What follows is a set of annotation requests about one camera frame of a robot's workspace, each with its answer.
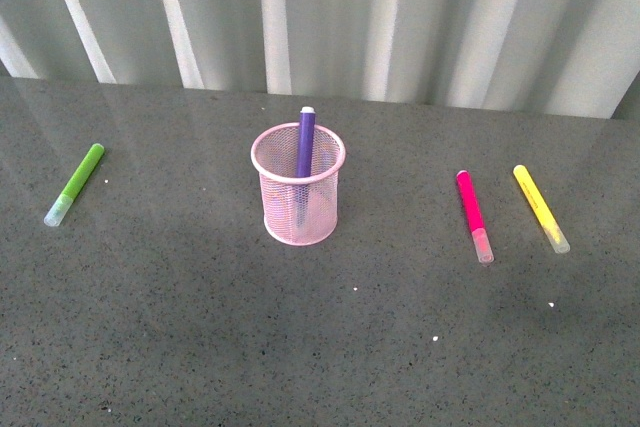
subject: marker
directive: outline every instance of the marker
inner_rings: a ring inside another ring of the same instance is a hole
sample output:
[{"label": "marker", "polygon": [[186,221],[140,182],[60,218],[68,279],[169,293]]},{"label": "marker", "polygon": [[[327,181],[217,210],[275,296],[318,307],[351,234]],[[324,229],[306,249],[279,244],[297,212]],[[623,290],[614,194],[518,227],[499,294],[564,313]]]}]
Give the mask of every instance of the marker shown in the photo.
[{"label": "marker", "polygon": [[[296,177],[311,176],[311,159],[313,157],[313,133],[316,124],[316,111],[313,107],[303,107],[300,111],[300,125],[298,127],[298,158],[296,163]],[[298,186],[298,227],[302,226],[307,216],[309,203],[309,186]]]},{"label": "marker", "polygon": [[456,180],[458,181],[458,188],[460,189],[460,196],[462,197],[464,210],[467,213],[469,230],[471,231],[471,237],[473,238],[473,245],[476,247],[478,260],[481,264],[490,264],[493,262],[493,252],[491,251],[491,244],[489,244],[487,231],[484,228],[482,214],[480,213],[480,205],[478,204],[478,199],[476,198],[476,193],[473,189],[471,176],[466,170],[461,170],[458,172]]},{"label": "marker", "polygon": [[549,210],[547,203],[542,198],[542,194],[533,182],[527,168],[524,165],[516,165],[513,169],[513,175],[515,175],[518,180],[518,184],[520,184],[524,196],[529,201],[533,213],[536,214],[544,233],[547,234],[553,250],[555,250],[556,254],[569,252],[569,242],[565,239],[564,234],[560,230],[560,226]]},{"label": "marker", "polygon": [[298,162],[296,177],[311,176],[311,156],[313,154],[313,132],[316,124],[316,111],[313,107],[303,107],[300,111],[298,127]]},{"label": "marker", "polygon": [[104,154],[104,147],[100,144],[93,144],[85,155],[82,162],[76,169],[75,173],[67,182],[67,185],[62,190],[62,193],[58,196],[54,204],[51,206],[49,213],[44,218],[44,223],[49,227],[57,227],[64,219],[67,211],[73,204],[73,201],[78,196],[78,193],[84,187],[87,179],[98,165],[98,161]]}]

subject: pink mesh pen holder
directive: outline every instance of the pink mesh pen holder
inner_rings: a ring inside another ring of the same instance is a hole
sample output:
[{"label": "pink mesh pen holder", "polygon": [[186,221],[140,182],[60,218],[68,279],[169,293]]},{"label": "pink mesh pen holder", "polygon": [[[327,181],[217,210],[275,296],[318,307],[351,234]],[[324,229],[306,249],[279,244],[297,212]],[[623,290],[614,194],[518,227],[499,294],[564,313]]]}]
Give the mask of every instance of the pink mesh pen holder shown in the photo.
[{"label": "pink mesh pen holder", "polygon": [[342,140],[315,126],[311,177],[296,178],[298,122],[272,127],[251,147],[260,173],[264,225],[280,242],[311,245],[326,239],[338,222],[338,171],[346,157]]}]

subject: yellow marker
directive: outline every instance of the yellow marker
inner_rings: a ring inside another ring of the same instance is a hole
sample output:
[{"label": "yellow marker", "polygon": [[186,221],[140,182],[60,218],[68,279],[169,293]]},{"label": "yellow marker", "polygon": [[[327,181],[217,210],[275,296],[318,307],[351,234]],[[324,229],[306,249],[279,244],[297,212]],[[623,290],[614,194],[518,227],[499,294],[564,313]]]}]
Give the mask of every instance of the yellow marker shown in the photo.
[{"label": "yellow marker", "polygon": [[538,217],[538,222],[547,234],[549,242],[556,254],[564,254],[569,252],[569,242],[565,239],[564,234],[560,230],[556,219],[547,207],[547,203],[542,198],[542,194],[533,182],[529,171],[524,165],[516,165],[513,169],[513,175],[516,176],[522,192],[529,201],[529,205],[533,209],[533,213]]}]

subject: green marker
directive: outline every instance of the green marker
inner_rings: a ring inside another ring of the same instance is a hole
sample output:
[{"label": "green marker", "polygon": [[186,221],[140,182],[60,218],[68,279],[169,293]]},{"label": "green marker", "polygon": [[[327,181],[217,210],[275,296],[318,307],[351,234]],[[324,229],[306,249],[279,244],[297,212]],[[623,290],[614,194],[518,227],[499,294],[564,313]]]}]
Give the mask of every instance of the green marker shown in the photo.
[{"label": "green marker", "polygon": [[49,227],[57,227],[64,219],[69,207],[73,204],[73,201],[76,200],[76,197],[84,187],[84,184],[87,182],[87,179],[93,172],[93,169],[96,168],[100,158],[104,154],[104,147],[100,144],[93,144],[85,155],[82,162],[71,176],[69,182],[62,190],[62,193],[55,201],[55,203],[51,206],[51,210],[44,218],[44,223]]}]

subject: pen holder rim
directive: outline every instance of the pen holder rim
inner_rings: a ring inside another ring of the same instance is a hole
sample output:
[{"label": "pen holder rim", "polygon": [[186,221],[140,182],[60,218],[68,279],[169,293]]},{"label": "pen holder rim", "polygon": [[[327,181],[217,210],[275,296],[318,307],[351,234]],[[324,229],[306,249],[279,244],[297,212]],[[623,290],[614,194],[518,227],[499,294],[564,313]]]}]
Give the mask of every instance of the pen holder rim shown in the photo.
[{"label": "pen holder rim", "polygon": [[340,168],[342,167],[342,165],[344,164],[344,161],[346,159],[347,156],[347,152],[344,146],[344,142],[342,142],[342,139],[340,139],[340,137],[338,137],[338,135],[327,129],[326,127],[323,127],[321,125],[315,125],[314,128],[318,129],[322,132],[324,132],[325,134],[329,135],[333,140],[335,140],[335,142],[338,144],[339,147],[339,154],[338,154],[338,158],[336,159],[335,163],[327,170],[325,170],[324,172],[322,172],[321,174],[317,174],[317,175],[312,175],[310,177],[284,177],[282,175],[277,175],[274,174],[273,172],[270,172],[269,170],[265,169],[262,165],[260,165],[260,163],[258,162],[257,158],[256,158],[256,150],[258,149],[260,143],[262,142],[262,140],[265,139],[265,137],[268,137],[269,135],[271,135],[273,132],[278,131],[278,130],[282,130],[282,129],[286,129],[289,127],[298,127],[300,125],[299,122],[289,122],[286,124],[280,124],[280,125],[276,125],[274,127],[271,127],[268,130],[265,130],[262,134],[260,134],[256,140],[253,142],[253,145],[251,146],[251,162],[253,163],[253,166],[256,168],[256,170],[264,175],[265,177],[274,180],[276,182],[280,182],[282,184],[286,184],[286,185],[307,185],[307,184],[313,184],[316,182],[320,182],[323,179],[326,179],[327,177],[332,176],[333,174],[335,174],[338,170],[340,170]]}]

